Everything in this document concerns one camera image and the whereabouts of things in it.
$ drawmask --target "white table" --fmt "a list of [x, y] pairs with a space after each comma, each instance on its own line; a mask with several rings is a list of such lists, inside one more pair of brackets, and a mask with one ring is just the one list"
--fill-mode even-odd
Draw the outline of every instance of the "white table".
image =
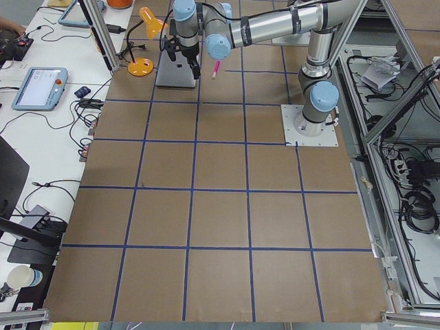
[[[127, 28], [132, 9], [133, 7], [116, 10], [107, 6], [103, 17], [106, 23]], [[55, 29], [55, 33], [47, 36], [50, 40], [66, 34], [81, 36], [90, 34], [89, 29], [65, 27], [59, 24], [51, 25], [45, 20], [46, 18], [56, 22], [59, 15], [57, 11], [41, 9], [36, 13], [27, 31], [32, 31], [40, 25], [50, 25]], [[25, 59], [21, 62], [15, 62], [9, 69], [0, 70], [0, 87], [19, 87], [30, 67], [65, 67], [69, 72], [69, 80], [59, 104], [53, 111], [40, 112], [47, 116], [52, 126], [59, 127], [72, 121], [69, 106], [72, 101], [77, 100], [74, 95], [77, 89], [83, 85], [88, 86], [91, 89], [91, 93], [88, 95], [90, 97], [111, 76], [93, 37], [88, 39], [64, 38], [54, 43], [42, 41], [40, 37], [49, 30], [47, 27], [43, 27], [42, 30], [35, 31], [30, 35], [34, 39], [34, 43]], [[124, 33], [111, 34], [111, 39], [116, 50], [119, 51], [124, 41]], [[100, 90], [95, 98], [104, 100], [108, 88], [109, 83]], [[15, 90], [0, 90], [0, 102], [3, 104], [0, 109], [0, 130], [6, 122], [22, 114], [21, 111], [15, 111], [11, 108], [16, 93]], [[88, 136], [88, 130], [81, 121], [78, 121], [72, 135], [76, 141], [79, 141]], [[36, 188], [32, 182], [44, 184], [57, 179], [81, 179], [85, 164], [78, 161], [78, 146], [69, 138], [69, 127], [55, 131], [47, 126], [44, 118], [37, 115], [25, 115], [9, 124], [1, 136], [30, 165], [30, 173], [17, 204], [20, 210], [23, 199]], [[76, 196], [78, 183], [65, 182], [60, 185]], [[50, 214], [69, 221], [73, 203], [66, 192], [54, 188], [43, 188], [28, 200], [27, 208], [33, 208], [36, 204], [49, 210]], [[9, 234], [4, 234], [0, 239], [10, 245], [14, 244], [14, 240]], [[10, 270], [18, 265], [6, 261], [10, 250], [11, 247], [0, 245], [1, 284], [6, 281]], [[0, 312], [12, 311], [16, 299], [17, 295], [0, 303]]]

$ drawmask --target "black monitor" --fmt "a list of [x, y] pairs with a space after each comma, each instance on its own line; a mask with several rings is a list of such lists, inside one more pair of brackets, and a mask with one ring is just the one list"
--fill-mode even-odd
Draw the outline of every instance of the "black monitor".
[[9, 221], [29, 174], [29, 165], [0, 136], [0, 237], [3, 232], [22, 237], [16, 240], [8, 257], [11, 263], [51, 264], [65, 231], [63, 222], [51, 223], [50, 230], [33, 230]]

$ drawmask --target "pink marker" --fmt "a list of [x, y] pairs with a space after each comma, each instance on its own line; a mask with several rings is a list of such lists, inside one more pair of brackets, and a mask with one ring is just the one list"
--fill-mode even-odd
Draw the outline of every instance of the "pink marker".
[[214, 72], [212, 73], [212, 79], [215, 79], [215, 77], [217, 77], [217, 72], [219, 71], [219, 68], [220, 60], [217, 60], [217, 62], [215, 63]]

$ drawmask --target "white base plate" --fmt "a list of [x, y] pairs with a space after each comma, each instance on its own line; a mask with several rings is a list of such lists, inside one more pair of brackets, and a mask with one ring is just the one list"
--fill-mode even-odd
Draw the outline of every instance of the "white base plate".
[[290, 34], [288, 36], [280, 36], [272, 39], [273, 45], [281, 46], [305, 46], [308, 47], [310, 43], [310, 32], [301, 34]]
[[[297, 104], [281, 105], [286, 146], [339, 146], [333, 125], [325, 126], [324, 131], [317, 137], [307, 137], [299, 134], [294, 127], [294, 118], [303, 110], [303, 107], [303, 105]], [[327, 122], [330, 121], [332, 121], [332, 119], [329, 115]]]

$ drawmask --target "orange desk lamp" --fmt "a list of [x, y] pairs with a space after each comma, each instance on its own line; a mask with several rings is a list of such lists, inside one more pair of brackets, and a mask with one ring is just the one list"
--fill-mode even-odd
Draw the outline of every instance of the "orange desk lamp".
[[[158, 33], [162, 31], [162, 29], [165, 29], [168, 27], [168, 24], [164, 24], [163, 21], [160, 19], [156, 19], [153, 12], [148, 7], [142, 7], [139, 10], [139, 15], [142, 18], [142, 21], [140, 21], [138, 24], [133, 26], [129, 33], [127, 33], [127, 44], [130, 32], [133, 31], [135, 28], [137, 28], [142, 23], [146, 24], [146, 35], [148, 36], [148, 39], [153, 39]], [[133, 52], [131, 51], [131, 47], [129, 47], [130, 55], [131, 55], [131, 62], [129, 63], [128, 71], [130, 74], [133, 74], [134, 76], [141, 77], [146, 76], [147, 74], [151, 73], [154, 69], [153, 61], [151, 61], [148, 58], [145, 57], [137, 57], [134, 58]]]

